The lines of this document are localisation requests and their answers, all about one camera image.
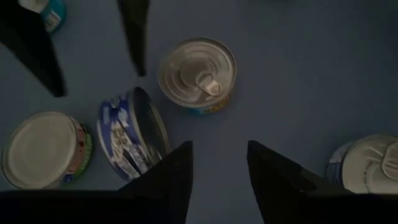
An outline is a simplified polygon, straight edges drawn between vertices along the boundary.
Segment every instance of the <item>blue floor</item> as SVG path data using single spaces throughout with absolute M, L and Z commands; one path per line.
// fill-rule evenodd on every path
M 53 35 L 68 96 L 53 98 L 0 45 L 0 144 L 30 114 L 60 110 L 95 130 L 103 99 L 142 86 L 165 121 L 172 147 L 194 142 L 187 223 L 262 223 L 246 163 L 257 140 L 323 175 L 331 153 L 368 134 L 398 134 L 396 1 L 152 0 L 148 77 L 138 78 L 116 1 L 66 0 Z M 193 116 L 157 84 L 159 63 L 179 42 L 211 37 L 238 66 L 231 102 Z M 99 148 L 73 189 L 125 184 Z M 0 179 L 0 189 L 12 189 Z

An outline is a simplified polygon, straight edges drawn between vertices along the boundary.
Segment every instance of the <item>upright can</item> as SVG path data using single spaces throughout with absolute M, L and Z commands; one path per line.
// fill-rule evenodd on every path
M 160 114 L 139 87 L 102 102 L 97 132 L 110 164 L 126 181 L 140 177 L 170 152 Z
M 20 189 L 53 189 L 79 178 L 91 157 L 85 126 L 65 114 L 34 114 L 13 132 L 2 154 L 5 178 Z
M 231 51 L 215 40 L 182 42 L 165 59 L 159 85 L 176 104 L 195 114 L 220 110 L 228 102 L 236 79 Z
M 45 30 L 54 32 L 60 27 L 66 17 L 63 0 L 18 0 L 22 7 L 39 13 L 44 21 Z

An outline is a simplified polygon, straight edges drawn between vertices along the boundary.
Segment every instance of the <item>pull tab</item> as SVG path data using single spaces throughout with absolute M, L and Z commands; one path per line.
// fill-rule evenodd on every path
M 218 96 L 223 91 L 221 84 L 212 73 L 199 74 L 195 82 L 199 88 L 207 92 L 210 96 Z
M 398 180 L 398 143 L 393 143 L 387 147 L 381 162 L 381 169 L 388 178 Z

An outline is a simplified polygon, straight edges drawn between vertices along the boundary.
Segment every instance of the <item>black object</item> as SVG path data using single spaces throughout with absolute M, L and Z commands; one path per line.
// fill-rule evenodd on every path
M 398 195 L 355 195 L 256 141 L 248 166 L 264 223 L 396 223 Z
M 66 95 L 61 69 L 40 14 L 16 0 L 0 3 L 0 42 L 53 94 Z
M 183 224 L 193 175 L 192 142 L 184 142 L 118 191 L 18 190 L 0 193 L 1 221 Z
M 146 75 L 145 49 L 149 0 L 118 0 L 118 4 L 131 60 L 136 65 L 139 76 L 143 77 Z

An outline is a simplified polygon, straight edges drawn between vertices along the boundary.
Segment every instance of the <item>can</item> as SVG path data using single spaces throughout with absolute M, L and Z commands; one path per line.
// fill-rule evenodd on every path
M 56 31 L 66 18 L 66 7 L 63 0 L 18 0 L 19 5 L 39 13 L 44 21 L 45 30 Z
M 326 178 L 356 194 L 396 194 L 398 138 L 373 135 L 339 147 L 332 155 Z
M 139 87 L 102 102 L 97 132 L 111 166 L 126 181 L 140 177 L 171 151 L 160 114 Z
M 159 85 L 174 103 L 195 114 L 207 114 L 227 104 L 236 79 L 236 62 L 222 43 L 190 39 L 162 64 Z
M 2 171 L 20 189 L 64 187 L 82 176 L 91 151 L 91 136 L 82 123 L 56 111 L 40 112 L 12 133 Z

